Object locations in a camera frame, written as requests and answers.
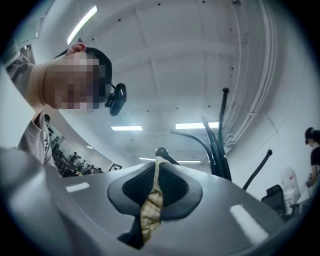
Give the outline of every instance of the black hose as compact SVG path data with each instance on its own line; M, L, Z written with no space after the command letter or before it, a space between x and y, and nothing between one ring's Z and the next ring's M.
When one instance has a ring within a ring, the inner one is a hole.
M212 156L215 162L215 173L219 177L226 178L224 174L223 166L221 164L220 153L218 149L218 142L217 142L216 136L214 132L211 130L208 120L204 116L201 117L201 122L209 138L210 148L211 148Z
M243 188L244 190L247 190L247 188L249 187L250 183L252 182L252 180L254 179L254 177L257 176L258 172L260 172L260 170L262 169L262 167L264 167L265 163L267 162L268 158L272 155L272 150L269 149L268 152L266 153L266 156L264 157L264 159L262 160L262 162L260 163L260 165L258 166L258 168L254 171L254 173L252 173L252 175L250 176L250 178L248 179L248 181L244 184Z
M216 168L215 168L215 162L214 162L214 159L212 158L211 151L208 148L208 146L206 145L206 143L203 142L203 140L199 139L198 137L196 137L194 135L191 135L191 134L188 134L188 133L184 133L184 132L175 131L175 130L171 130L170 133L171 134L175 134L175 135L188 137L190 139L193 139L193 140L199 142L204 147L204 150L206 151L206 154L208 155L208 158L209 158L209 161L210 161L210 168L211 168L212 175L217 175L216 174Z
M224 139L222 135L223 130L223 123L224 123L224 115L227 105L227 97L229 93L229 89L227 87L223 88L223 98L222 98L222 104L221 104L221 110L220 110L220 116L219 116L219 127L218 127L218 146L219 146L219 154L220 154L220 160L223 167L224 177L232 181L230 168L228 164L228 160L226 158L226 153L224 149Z

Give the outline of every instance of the ceiling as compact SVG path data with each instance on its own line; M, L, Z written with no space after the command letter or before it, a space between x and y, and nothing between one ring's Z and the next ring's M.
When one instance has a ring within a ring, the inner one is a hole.
M53 4L40 40L64 41L52 56L62 52L75 25L98 7L74 42L81 37L110 58L112 82L126 85L127 102L116 117L104 108L69 124L77 131L86 123L106 147L133 159L154 158L155 149L165 147L177 160L204 160L201 145L169 130L178 123L200 123L201 116L218 121L222 90L228 87L223 135L230 149L263 103L272 63L266 52L268 13L260 1L240 6L231 0L67 2L63 9ZM142 126L143 131L113 131L111 126ZM208 142L202 129L184 132Z

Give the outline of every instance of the black camera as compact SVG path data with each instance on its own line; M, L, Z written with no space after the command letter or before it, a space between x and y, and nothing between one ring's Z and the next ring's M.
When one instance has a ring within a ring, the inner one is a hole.
M117 86L111 85L114 92L107 97L104 106L109 108L110 115L115 117L119 114L120 110L127 101L127 89L123 83L118 83Z

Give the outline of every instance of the black handle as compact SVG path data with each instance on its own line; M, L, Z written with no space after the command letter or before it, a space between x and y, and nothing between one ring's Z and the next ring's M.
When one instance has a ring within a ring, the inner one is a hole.
M155 151L156 157L162 157L165 160L168 160L171 164L180 166L179 164L171 155L169 155L168 150L166 150L164 147L159 147Z
M218 141L219 141L219 143L218 143L218 146L219 146L219 154L220 154L221 164L223 167L224 177L227 180L232 181L230 168L229 168L229 164L228 164L225 149L224 149L224 139L223 139L223 135L222 135L229 88L227 88L227 87L223 88L222 92L223 92L223 98L222 98L222 104L221 104L221 110L220 110L220 116L219 116L219 127L218 127Z
M211 130L208 120L202 116L201 118L201 122L206 130L206 133L208 135L209 138L209 142L210 142L210 148L211 148L211 152L213 155L213 159L215 162L215 173L217 176L222 177L222 178L226 178L225 174L224 174L224 170L223 170L223 166L220 160L220 153L219 153L219 149L218 149L218 142L216 139L216 136L214 134L214 132Z
M209 158L209 161L210 161L210 168L211 168L212 175L217 175L216 174L216 168L215 168L215 162L214 162L214 159L212 158L211 151L208 148L208 146L203 142L203 140L199 139L198 137L196 137L194 135L191 135L191 134L188 134L188 133L184 133L184 132L175 131L175 130L171 130L170 133L171 134L175 134L175 135L188 137L190 139L193 139L193 140L199 142L201 144L201 146L203 146L204 150L206 151L206 154L208 155L208 158Z
M254 179L254 177L257 176L257 174L260 172L260 170L262 169L262 167L264 167L265 163L267 162L268 158L272 155L272 150L269 149L268 152L266 153L266 156L264 157L264 159L262 160L262 162L260 163L260 165L258 166L258 168L254 171L254 173L252 173L252 175L250 176L250 178L248 179L248 181L244 184L243 189L247 190L247 188L249 187L250 183L252 182L252 180Z

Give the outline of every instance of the fluorescent light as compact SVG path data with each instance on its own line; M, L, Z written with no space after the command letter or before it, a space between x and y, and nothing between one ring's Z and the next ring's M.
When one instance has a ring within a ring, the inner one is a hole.
M177 161L178 163L200 163L200 160L194 160L194 161Z
M114 131L143 131L141 126L111 126Z
M139 159L141 160L147 160L147 161L154 161L155 159L152 159L152 158L143 158L143 157L139 157ZM184 160L181 160L181 161L177 161L178 163L200 163L201 161L200 160L193 160L193 161L184 161Z
M152 159L152 158L143 158L143 157L139 157L139 159L141 160L147 160L147 161L154 161L156 159Z
M72 40L76 37L79 31L84 27L84 25L98 12L98 8L94 6L75 26L74 30L71 32L67 39L68 45L71 44Z
M209 122L209 127L218 128L219 122ZM205 127L202 124L202 122L193 122L193 123L177 123L175 125L175 128L177 130L181 130L181 129L204 129Z

